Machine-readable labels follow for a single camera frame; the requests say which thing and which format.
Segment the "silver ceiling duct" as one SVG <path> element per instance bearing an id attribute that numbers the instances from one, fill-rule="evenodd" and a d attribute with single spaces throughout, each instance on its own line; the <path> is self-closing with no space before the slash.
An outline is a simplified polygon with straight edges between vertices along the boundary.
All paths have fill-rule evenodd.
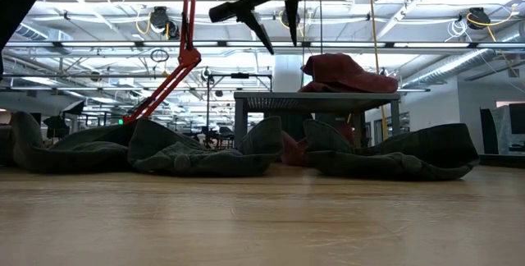
<path id="1" fill-rule="evenodd" d="M 504 52 L 504 49 L 483 48 L 460 55 L 451 55 L 414 73 L 408 79 L 403 80 L 400 85 L 403 89 L 407 89 L 438 80 L 446 80 L 451 76 L 479 67 Z"/>

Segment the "red desk lamp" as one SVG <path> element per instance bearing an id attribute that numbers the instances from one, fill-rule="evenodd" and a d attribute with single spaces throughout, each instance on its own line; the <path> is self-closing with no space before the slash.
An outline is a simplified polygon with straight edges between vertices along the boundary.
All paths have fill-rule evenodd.
<path id="1" fill-rule="evenodd" d="M 172 90 L 201 62 L 201 54 L 194 47 L 194 16 L 196 0 L 183 0 L 180 28 L 179 66 L 131 114 L 122 120 L 125 124 L 149 117 Z"/>

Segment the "black aluminium table frame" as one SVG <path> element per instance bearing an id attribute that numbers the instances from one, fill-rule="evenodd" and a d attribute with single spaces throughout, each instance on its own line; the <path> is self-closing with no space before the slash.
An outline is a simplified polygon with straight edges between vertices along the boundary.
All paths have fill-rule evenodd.
<path id="1" fill-rule="evenodd" d="M 525 169 L 525 155 L 480 154 L 479 164 L 488 167 Z"/>

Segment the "black background gantry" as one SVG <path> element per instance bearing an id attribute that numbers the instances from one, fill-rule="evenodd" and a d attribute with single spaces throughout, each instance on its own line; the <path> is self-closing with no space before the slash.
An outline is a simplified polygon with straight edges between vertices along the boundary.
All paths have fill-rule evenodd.
<path id="1" fill-rule="evenodd" d="M 244 85 L 236 85 L 230 88 L 221 89 L 218 85 L 225 79 L 232 80 L 249 80 L 255 79 L 259 85 L 255 87 L 246 87 Z M 248 72 L 233 72 L 233 73 L 211 73 L 208 71 L 206 75 L 206 91 L 211 90 L 222 90 L 222 91 L 268 91 L 272 92 L 273 87 L 273 76 L 271 74 L 257 74 Z"/>

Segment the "black background equipment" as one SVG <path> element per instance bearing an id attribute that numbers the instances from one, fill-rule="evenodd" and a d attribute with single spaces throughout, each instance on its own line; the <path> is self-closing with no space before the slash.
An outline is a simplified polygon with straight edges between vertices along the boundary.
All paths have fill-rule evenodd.
<path id="1" fill-rule="evenodd" d="M 79 116 L 84 109 L 85 101 L 80 100 L 71 103 L 62 109 L 58 115 L 46 118 L 43 123 L 48 127 L 46 136 L 48 139 L 62 139 L 70 134 L 70 127 L 66 124 L 66 114 Z"/>

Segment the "dark grey bucket hat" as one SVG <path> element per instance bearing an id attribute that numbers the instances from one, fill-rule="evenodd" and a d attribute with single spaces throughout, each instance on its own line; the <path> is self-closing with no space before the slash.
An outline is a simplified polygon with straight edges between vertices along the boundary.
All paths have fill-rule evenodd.
<path id="1" fill-rule="evenodd" d="M 11 117 L 12 156 L 34 173 L 110 172 L 129 167 L 128 145 L 135 123 L 102 126 L 67 135 L 46 148 L 36 120 L 26 112 Z"/>
<path id="2" fill-rule="evenodd" d="M 127 159 L 138 172 L 174 177 L 257 177 L 284 149 L 279 117 L 260 121 L 232 149 L 208 149 L 149 120 L 139 120 Z"/>
<path id="3" fill-rule="evenodd" d="M 307 160 L 330 177 L 395 181 L 452 181 L 479 164 L 463 123 L 432 126 L 395 135 L 380 144 L 355 148 L 334 127 L 307 120 Z"/>

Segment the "grey perforated metal shelf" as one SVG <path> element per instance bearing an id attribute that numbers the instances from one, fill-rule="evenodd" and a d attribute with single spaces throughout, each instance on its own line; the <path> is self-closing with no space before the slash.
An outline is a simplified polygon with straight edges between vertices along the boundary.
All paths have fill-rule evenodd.
<path id="1" fill-rule="evenodd" d="M 356 145 L 361 145 L 364 113 L 389 104 L 392 134 L 400 133 L 399 94 L 237 91 L 234 99 L 236 146 L 247 134 L 251 112 L 350 113 L 355 120 Z"/>

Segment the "black background panel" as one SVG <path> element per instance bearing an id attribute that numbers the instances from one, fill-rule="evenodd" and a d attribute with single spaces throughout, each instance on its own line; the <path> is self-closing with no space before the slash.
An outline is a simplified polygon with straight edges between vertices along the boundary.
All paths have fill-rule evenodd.
<path id="1" fill-rule="evenodd" d="M 498 154 L 499 145 L 495 121 L 490 109 L 480 110 L 484 154 Z"/>

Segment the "black background monitor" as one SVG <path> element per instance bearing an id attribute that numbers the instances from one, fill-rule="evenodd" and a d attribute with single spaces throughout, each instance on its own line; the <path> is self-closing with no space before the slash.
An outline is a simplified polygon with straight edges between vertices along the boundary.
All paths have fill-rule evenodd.
<path id="1" fill-rule="evenodd" d="M 525 135 L 525 103 L 509 105 L 511 132 L 514 135 Z"/>

